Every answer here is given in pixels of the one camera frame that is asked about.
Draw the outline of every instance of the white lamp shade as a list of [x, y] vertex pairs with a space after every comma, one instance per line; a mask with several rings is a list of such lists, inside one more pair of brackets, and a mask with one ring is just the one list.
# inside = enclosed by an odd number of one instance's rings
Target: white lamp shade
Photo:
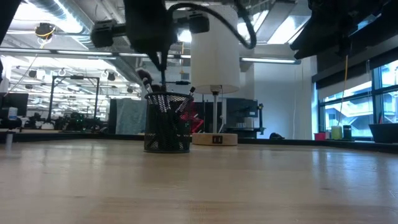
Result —
[[[215, 5], [209, 8], [237, 27], [238, 15], [232, 7]], [[210, 31], [192, 35], [192, 86], [202, 94], [212, 94], [214, 86], [221, 86], [223, 93], [236, 92], [240, 88], [238, 40], [218, 19], [208, 17]]]

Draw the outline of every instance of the white column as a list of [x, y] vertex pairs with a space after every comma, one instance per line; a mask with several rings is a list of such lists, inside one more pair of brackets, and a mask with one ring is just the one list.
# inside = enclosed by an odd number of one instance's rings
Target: white column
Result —
[[0, 84], [0, 93], [7, 93], [11, 80], [12, 60], [9, 57], [1, 57], [0, 60], [3, 65], [3, 71], [1, 74], [2, 82]]

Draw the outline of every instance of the wooden table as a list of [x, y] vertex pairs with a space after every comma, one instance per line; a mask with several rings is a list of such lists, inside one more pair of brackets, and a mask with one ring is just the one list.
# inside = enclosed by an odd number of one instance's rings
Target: wooden table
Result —
[[398, 157], [327, 147], [15, 143], [0, 223], [398, 223]]

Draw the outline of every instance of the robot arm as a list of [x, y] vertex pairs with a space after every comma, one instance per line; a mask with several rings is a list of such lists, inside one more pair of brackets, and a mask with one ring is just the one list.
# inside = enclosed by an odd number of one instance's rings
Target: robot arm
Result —
[[96, 47], [113, 45], [113, 37], [126, 35], [131, 48], [136, 52], [147, 54], [159, 71], [162, 72], [162, 84], [165, 86], [164, 71], [167, 66], [167, 54], [170, 46], [177, 42], [179, 27], [188, 24], [192, 34], [209, 31], [209, 20], [206, 16], [194, 13], [187, 18], [176, 19], [174, 12], [180, 8], [190, 8], [194, 11], [205, 12], [219, 19], [248, 49], [257, 44], [256, 33], [249, 19], [247, 10], [234, 0], [238, 9], [238, 16], [242, 17], [248, 28], [251, 41], [247, 43], [229, 22], [217, 12], [197, 4], [177, 3], [166, 9], [162, 0], [124, 0], [126, 23], [117, 24], [116, 21], [99, 21], [91, 33], [91, 40]]

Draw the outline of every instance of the black cable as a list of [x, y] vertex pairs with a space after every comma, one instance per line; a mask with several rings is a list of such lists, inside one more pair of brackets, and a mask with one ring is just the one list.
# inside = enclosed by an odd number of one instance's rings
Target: black cable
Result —
[[236, 38], [238, 38], [240, 43], [242, 43], [245, 48], [253, 49], [257, 45], [257, 37], [256, 37], [256, 32], [254, 31], [253, 25], [251, 24], [251, 21], [249, 19], [249, 13], [239, 3], [239, 1], [235, 1], [235, 5], [238, 8], [238, 16], [243, 18], [243, 21], [246, 23], [246, 27], [248, 28], [249, 35], [250, 35], [250, 44], [246, 42], [244, 37], [242, 37], [242, 35], [239, 34], [239, 32], [236, 30], [236, 28], [233, 27], [226, 19], [224, 19], [224, 17], [222, 15], [209, 9], [208, 7], [197, 5], [194, 3], [177, 3], [169, 8], [169, 10], [167, 11], [167, 14], [168, 14], [168, 18], [170, 19], [170, 21], [173, 21], [173, 13], [177, 9], [189, 7], [194, 10], [207, 12], [207, 13], [211, 14], [212, 16], [214, 16], [215, 18], [217, 18], [221, 23], [223, 23], [234, 34], [234, 36]]

